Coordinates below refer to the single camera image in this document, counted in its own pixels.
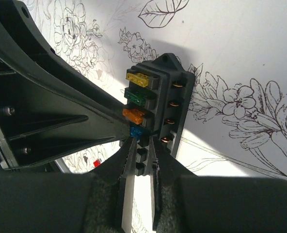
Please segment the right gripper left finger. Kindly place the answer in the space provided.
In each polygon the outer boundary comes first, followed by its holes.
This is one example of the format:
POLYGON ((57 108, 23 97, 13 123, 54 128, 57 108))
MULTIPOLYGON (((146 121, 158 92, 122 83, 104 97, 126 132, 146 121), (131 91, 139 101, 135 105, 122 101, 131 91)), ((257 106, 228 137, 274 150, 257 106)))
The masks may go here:
POLYGON ((84 174, 0 172, 0 233, 131 232, 136 149, 84 174))

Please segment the blue fuse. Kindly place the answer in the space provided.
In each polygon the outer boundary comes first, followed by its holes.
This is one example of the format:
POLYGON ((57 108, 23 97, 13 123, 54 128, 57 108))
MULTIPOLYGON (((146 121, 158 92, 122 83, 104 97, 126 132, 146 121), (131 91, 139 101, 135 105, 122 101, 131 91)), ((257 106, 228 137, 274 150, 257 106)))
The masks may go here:
POLYGON ((137 141, 141 139, 141 136, 144 134, 144 129, 140 126, 131 126, 130 127, 130 136, 136 138, 137 141))

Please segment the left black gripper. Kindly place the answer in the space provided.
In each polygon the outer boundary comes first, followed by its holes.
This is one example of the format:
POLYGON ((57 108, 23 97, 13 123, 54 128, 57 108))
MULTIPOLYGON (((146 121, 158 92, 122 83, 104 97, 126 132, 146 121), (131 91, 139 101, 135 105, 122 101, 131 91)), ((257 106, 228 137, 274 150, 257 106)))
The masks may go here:
POLYGON ((0 0, 0 170, 127 138, 122 109, 55 53, 23 2, 0 0))

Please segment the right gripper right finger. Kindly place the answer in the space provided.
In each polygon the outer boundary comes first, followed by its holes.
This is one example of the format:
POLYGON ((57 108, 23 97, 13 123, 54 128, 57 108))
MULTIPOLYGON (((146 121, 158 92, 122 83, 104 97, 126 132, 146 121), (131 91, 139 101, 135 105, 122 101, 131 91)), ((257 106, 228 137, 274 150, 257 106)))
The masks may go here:
POLYGON ((287 181, 196 176, 156 138, 152 219, 158 233, 287 233, 287 181))

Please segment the black fuse box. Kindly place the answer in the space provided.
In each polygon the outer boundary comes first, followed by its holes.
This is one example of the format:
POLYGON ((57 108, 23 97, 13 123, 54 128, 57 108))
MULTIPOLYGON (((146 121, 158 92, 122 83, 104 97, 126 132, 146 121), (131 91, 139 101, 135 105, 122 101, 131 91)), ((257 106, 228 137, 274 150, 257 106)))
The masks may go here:
POLYGON ((126 117, 130 126, 140 126, 144 134, 137 141, 135 174, 149 174, 151 159, 149 138, 158 139, 165 150, 176 157, 182 136, 192 89, 196 81, 193 73, 186 71, 177 56, 164 53, 152 61, 143 61, 127 69, 127 73, 141 73, 149 77, 148 87, 130 81, 128 87, 146 95, 146 103, 139 106, 127 99, 124 109, 138 109, 145 113, 137 125, 126 117))

